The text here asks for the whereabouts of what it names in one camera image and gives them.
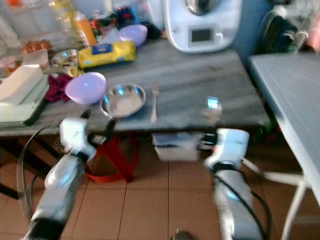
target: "white box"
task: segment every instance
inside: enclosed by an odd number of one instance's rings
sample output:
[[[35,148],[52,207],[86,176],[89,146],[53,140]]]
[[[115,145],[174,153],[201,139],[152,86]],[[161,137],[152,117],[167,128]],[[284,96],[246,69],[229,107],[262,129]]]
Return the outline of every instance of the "white box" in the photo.
[[[39,65],[20,66],[0,85],[0,105],[19,105],[43,76]]]
[[[177,132],[153,134],[154,149],[162,161],[198,161],[197,144],[200,132]]]

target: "lavender bowl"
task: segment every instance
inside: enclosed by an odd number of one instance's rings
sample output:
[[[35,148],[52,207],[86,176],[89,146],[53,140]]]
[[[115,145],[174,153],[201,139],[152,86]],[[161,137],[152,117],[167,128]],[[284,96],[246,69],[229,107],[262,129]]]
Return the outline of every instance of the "lavender bowl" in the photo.
[[[132,41],[135,47],[142,45],[147,38],[148,29],[144,25],[129,25],[120,29],[120,39],[125,41]]]
[[[99,102],[106,92],[106,78],[98,72],[87,72],[72,79],[65,87],[65,94],[77,104]]]

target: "cable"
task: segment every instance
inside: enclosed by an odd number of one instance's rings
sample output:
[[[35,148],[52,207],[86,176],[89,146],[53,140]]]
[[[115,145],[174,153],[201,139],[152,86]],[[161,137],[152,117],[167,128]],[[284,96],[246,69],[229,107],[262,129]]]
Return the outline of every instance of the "cable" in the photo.
[[[54,126],[45,126],[43,128],[41,128],[40,130],[38,130],[36,133],[34,133],[30,139],[28,140],[28,142],[24,145],[19,158],[18,158],[18,162],[17,162],[17,166],[16,166],[16,188],[17,188],[17,192],[18,192],[18,196],[19,196],[19,203],[20,206],[22,208],[22,211],[26,217],[26,219],[31,220],[32,216],[33,216],[33,209],[32,206],[30,206],[28,198],[27,198],[27,194],[26,194],[26,189],[25,189],[25,176],[24,176],[24,158],[25,158],[25,152],[28,148],[28,146],[30,145],[30,143],[32,142],[32,140],[40,133],[42,132],[44,129],[48,129],[48,128],[57,128],[58,126],[54,125]]]
[[[36,179],[40,176],[40,175],[44,175],[44,172],[47,171],[48,168],[44,168],[41,171],[38,171],[36,175],[33,176],[33,178],[31,179],[31,181],[29,182],[28,186],[25,189],[25,194],[26,194],[26,199],[27,202],[30,206],[30,209],[32,209],[33,211],[33,203],[32,203],[32,189],[33,189],[33,185],[36,181]]]
[[[272,216],[271,216],[271,211],[270,208],[268,207],[268,205],[266,204],[266,202],[258,195],[256,194],[254,191],[251,192],[251,194],[258,199],[258,201],[262,204],[265,214],[266,214],[266,239],[270,239],[271,236],[271,227],[272,227]]]
[[[215,173],[212,172],[211,175],[213,176],[213,178],[218,179],[223,185],[225,185],[228,189],[230,189],[230,191],[233,192],[234,195],[237,196],[237,198],[240,200],[240,202],[244,205],[244,207],[249,211],[249,213],[251,214],[251,216],[255,220],[256,224],[258,225],[259,231],[260,231],[263,239],[264,240],[269,240],[267,238],[268,233],[265,233],[265,231],[264,231],[264,229],[263,229],[263,227],[261,225],[261,222],[259,221],[257,215],[255,214],[253,209],[247,204],[247,202],[240,196],[240,194],[232,186],[230,186],[227,182],[225,182],[221,177],[219,177]]]

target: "red cloth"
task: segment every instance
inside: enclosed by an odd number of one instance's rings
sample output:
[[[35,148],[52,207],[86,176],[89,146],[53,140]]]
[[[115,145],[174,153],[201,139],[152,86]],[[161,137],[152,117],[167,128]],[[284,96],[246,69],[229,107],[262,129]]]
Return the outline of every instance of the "red cloth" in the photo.
[[[65,94],[65,87],[71,79],[72,77],[67,74],[59,75],[57,78],[49,75],[49,89],[45,93],[44,98],[51,103],[54,103],[58,100],[62,100],[63,102],[69,101],[70,98]]]

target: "white cutting board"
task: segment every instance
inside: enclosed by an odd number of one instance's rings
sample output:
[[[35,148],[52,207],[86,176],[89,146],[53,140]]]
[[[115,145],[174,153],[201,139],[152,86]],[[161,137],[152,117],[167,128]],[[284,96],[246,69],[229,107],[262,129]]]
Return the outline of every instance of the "white cutting board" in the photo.
[[[30,119],[43,101],[49,89],[48,74],[44,74],[42,80],[17,106],[0,106],[0,124],[21,123]]]

